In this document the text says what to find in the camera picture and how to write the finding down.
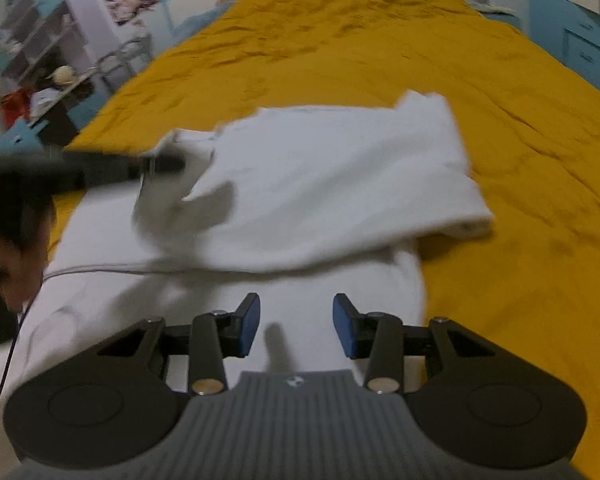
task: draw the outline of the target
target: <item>red bag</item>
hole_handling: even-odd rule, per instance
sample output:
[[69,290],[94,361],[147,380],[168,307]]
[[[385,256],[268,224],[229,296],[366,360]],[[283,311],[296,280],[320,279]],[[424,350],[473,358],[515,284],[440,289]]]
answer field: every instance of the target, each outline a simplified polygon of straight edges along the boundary
[[15,92],[7,94],[0,99],[0,109],[2,110],[4,124],[7,129],[11,128],[20,117],[29,121],[29,107],[33,94],[34,91],[31,88],[18,88]]

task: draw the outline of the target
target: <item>black cable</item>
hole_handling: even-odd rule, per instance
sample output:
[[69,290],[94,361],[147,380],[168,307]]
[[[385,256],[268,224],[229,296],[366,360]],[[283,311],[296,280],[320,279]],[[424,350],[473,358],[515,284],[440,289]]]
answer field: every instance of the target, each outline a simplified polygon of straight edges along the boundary
[[[140,274],[140,275],[143,275],[143,274],[177,274],[179,272],[187,272],[188,270],[190,270],[190,269],[133,270],[133,269],[115,269],[115,268],[97,267],[97,266],[94,266],[92,269],[89,269],[87,267],[79,267],[74,270],[64,270],[64,271],[60,271],[57,273],[52,273],[50,275],[47,275],[47,276],[45,276],[43,283],[46,282],[46,280],[49,280],[51,278],[56,278],[58,276],[67,276],[69,274],[87,274],[87,273],[91,273],[91,272],[111,272],[113,274]],[[33,305],[34,301],[36,301],[38,294],[39,293],[36,293],[36,295],[29,301],[29,303],[27,303],[27,307],[24,310],[22,317],[20,318],[20,322],[18,323],[18,329],[16,331],[16,335],[13,337],[13,341],[11,341],[11,347],[9,348],[9,355],[7,356],[7,361],[4,364],[4,372],[2,373],[2,379],[0,380],[0,396],[2,395],[2,390],[4,389],[4,385],[6,384],[6,381],[7,381],[7,374],[9,373],[9,366],[11,365],[11,359],[13,358],[13,352],[16,348],[18,336],[20,336],[20,330],[22,329],[24,320],[27,318],[27,314],[29,313],[29,310],[31,310],[31,306]]]
[[16,342],[18,341],[18,336],[20,335],[20,330],[22,328],[22,324],[24,323],[24,320],[27,317],[27,314],[29,313],[29,310],[31,310],[31,305],[33,305],[33,302],[36,301],[37,298],[37,294],[29,301],[29,303],[27,303],[27,307],[24,311],[24,313],[22,314],[22,317],[20,318],[20,322],[18,323],[18,330],[16,331],[16,335],[13,338],[13,341],[11,341],[11,348],[9,348],[9,355],[7,356],[7,362],[4,365],[4,372],[2,373],[2,380],[0,381],[0,396],[2,395],[2,390],[4,389],[4,385],[7,381],[7,374],[9,373],[9,366],[11,365],[11,359],[13,358],[13,351],[16,348]]

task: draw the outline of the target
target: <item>gray ribbed gripper base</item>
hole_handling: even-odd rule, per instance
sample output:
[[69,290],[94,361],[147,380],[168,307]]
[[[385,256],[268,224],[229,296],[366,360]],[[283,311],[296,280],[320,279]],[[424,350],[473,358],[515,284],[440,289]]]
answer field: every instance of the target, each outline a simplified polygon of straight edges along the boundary
[[404,400],[359,387],[350,371],[245,372],[231,391],[196,397],[157,446],[102,470],[25,461],[8,480],[584,480],[568,460],[490,470],[436,447]]

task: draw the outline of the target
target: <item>white sheet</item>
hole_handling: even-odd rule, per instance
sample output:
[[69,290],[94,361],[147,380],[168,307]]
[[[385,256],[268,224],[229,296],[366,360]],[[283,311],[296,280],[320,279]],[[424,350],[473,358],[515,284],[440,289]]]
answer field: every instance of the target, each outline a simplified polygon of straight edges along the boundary
[[[3,399],[28,378],[136,320],[159,315],[170,324],[188,323],[202,312],[235,309],[248,292],[260,294],[260,328],[248,358],[226,360],[230,384],[242,370],[353,368],[360,378],[360,364],[344,357],[333,328],[334,295],[347,293],[362,312],[381,310],[407,324],[422,323],[424,293],[410,239],[440,228],[459,228],[464,235],[475,225],[467,222],[482,225],[491,218],[466,176],[464,149],[438,96],[412,94],[396,110],[269,110],[219,137],[198,139],[189,139],[189,151],[208,155],[212,148],[214,163],[193,196],[231,182],[231,207],[222,215],[209,219],[199,198],[179,203],[207,166],[194,157],[201,166],[189,166],[182,180],[144,183],[137,218],[145,238],[132,227],[137,185],[90,192],[50,267],[196,270],[50,279],[22,330]],[[191,236],[191,226],[203,219],[207,226]],[[0,348],[0,374],[5,358]],[[184,370],[172,369],[170,385],[183,386],[183,377]],[[3,409],[4,402],[0,478],[16,465]]]

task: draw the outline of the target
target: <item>yellow bedspread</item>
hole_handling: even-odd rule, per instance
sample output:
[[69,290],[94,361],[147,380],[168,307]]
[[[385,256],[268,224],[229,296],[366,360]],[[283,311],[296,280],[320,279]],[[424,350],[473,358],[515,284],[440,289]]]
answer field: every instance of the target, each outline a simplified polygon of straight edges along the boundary
[[496,215],[490,239],[423,241],[428,314],[574,386],[589,413],[575,464],[600,480],[600,92],[512,27],[462,0],[241,0],[74,146],[141,152],[257,107],[390,107],[406,89],[448,98]]

